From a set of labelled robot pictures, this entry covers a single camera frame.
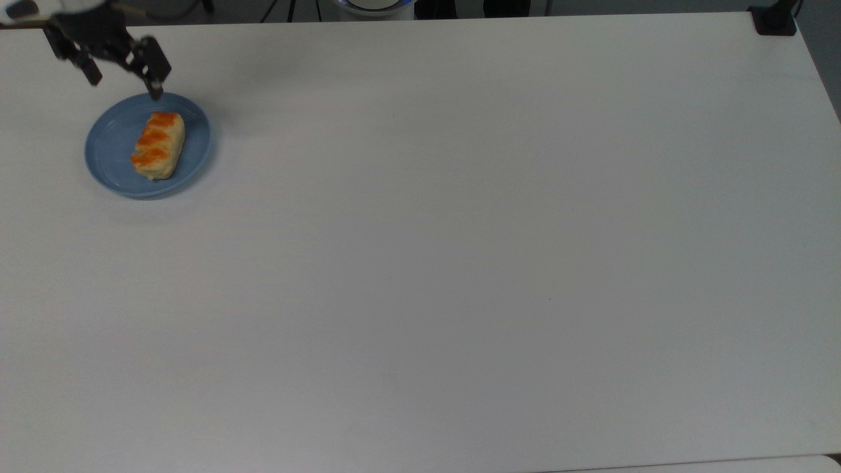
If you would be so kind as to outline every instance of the white cylinder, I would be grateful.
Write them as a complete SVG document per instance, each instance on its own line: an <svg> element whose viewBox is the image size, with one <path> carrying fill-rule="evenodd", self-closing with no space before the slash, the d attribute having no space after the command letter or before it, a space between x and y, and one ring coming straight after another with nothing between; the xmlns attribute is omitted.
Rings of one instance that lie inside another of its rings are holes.
<svg viewBox="0 0 841 473"><path fill-rule="evenodd" d="M416 0L333 0L340 21L378 21L415 19Z"/></svg>

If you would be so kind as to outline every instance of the plate rim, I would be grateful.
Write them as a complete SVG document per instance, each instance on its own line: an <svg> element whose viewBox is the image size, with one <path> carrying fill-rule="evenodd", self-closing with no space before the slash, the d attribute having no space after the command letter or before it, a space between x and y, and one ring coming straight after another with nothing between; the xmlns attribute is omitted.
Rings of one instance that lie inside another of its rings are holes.
<svg viewBox="0 0 841 473"><path fill-rule="evenodd" d="M187 173L187 175L184 176L184 178L182 178L179 181L173 182L169 186L165 186L165 187L162 187L160 189L144 191L144 192L133 192L133 191L124 191L124 190L115 189L114 187L112 187L111 185L108 185L108 183L106 183L102 179L100 179L100 177L94 172L93 165L92 165L93 158L91 157L92 148L93 148L93 138L92 138L93 130L97 127L97 125L99 125L99 122L103 119L104 116L106 116L109 113L112 113L113 110L118 109L125 102L129 102L130 100L136 100L137 98L142 98L142 97L147 97L148 96L145 93L138 93L136 95L132 95L131 97L126 97L126 98L120 100L119 102L117 102L116 104L108 107L108 109L105 110L104 112L102 112L99 115L99 117L93 122L93 125L91 125L91 129L88 130L88 132L87 132L87 138L85 139L85 167L87 167L87 172L91 175L91 177L93 177L93 180L95 180L97 183L99 183L99 185L105 187L106 189L110 190L111 192L123 195L125 197L131 197L131 198L155 197L157 195L172 192L173 190L178 189L178 188L182 187L183 185L189 183L190 181L193 180L193 178L198 173L198 171L200 171L207 164L208 158L210 157L210 153L213 151L213 140L214 140L213 126L211 126L210 119L208 118L207 114L204 112L204 110L201 107L198 106L198 104L196 104L194 101L190 100L189 98L184 97L183 95L180 95L178 93L172 93L172 92L166 92L166 93L164 93L164 95L165 96L169 95L169 96L172 96L172 97L175 97L175 98L179 98L179 99L184 100L184 101L188 102L189 104L191 104L193 107L196 108L196 110L198 110L201 113L201 118L204 119L204 123L208 127L208 144L207 144L207 147L204 150L204 154L198 160L195 167L193 169L191 169L189 171L189 173Z"/></svg>

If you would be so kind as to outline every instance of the bread roll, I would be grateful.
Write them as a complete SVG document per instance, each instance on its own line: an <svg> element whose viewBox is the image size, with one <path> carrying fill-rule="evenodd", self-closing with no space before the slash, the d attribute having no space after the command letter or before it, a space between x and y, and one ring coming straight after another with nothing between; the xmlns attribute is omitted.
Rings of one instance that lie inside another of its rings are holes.
<svg viewBox="0 0 841 473"><path fill-rule="evenodd" d="M152 112L131 155L135 171L145 178L166 179L178 164L184 146L184 120L169 112Z"/></svg>

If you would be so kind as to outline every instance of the table surface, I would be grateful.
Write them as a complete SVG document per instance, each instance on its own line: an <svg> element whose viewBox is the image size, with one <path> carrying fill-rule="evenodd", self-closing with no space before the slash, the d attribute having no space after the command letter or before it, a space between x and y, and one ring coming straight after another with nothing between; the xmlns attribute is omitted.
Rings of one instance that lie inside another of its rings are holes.
<svg viewBox="0 0 841 473"><path fill-rule="evenodd" d="M133 33L216 131L164 199L83 161L141 85L0 32L0 470L841 450L841 126L800 35L746 13Z"/></svg>

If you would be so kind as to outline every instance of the cable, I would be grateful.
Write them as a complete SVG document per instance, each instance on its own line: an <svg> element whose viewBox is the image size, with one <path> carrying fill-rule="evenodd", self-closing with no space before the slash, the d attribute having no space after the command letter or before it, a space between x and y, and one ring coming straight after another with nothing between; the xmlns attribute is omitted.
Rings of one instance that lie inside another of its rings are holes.
<svg viewBox="0 0 841 473"><path fill-rule="evenodd" d="M292 23L292 13L295 13L295 0L289 2L289 13L286 14L286 23Z"/></svg>
<svg viewBox="0 0 841 473"><path fill-rule="evenodd" d="M274 9L274 6L278 4L278 0L272 0L272 4L268 6L268 10L266 10L266 14L260 19L260 23L266 23L266 19L268 15ZM292 23L292 15L295 13L295 0L289 3L289 12L286 14L286 23Z"/></svg>
<svg viewBox="0 0 841 473"><path fill-rule="evenodd" d="M268 10L266 10L266 14L264 14L263 17L260 19L260 23L266 23L266 19L268 18L268 15L272 12L272 8L274 8L274 5L277 2L278 2L278 0L272 0L272 4L268 6Z"/></svg>

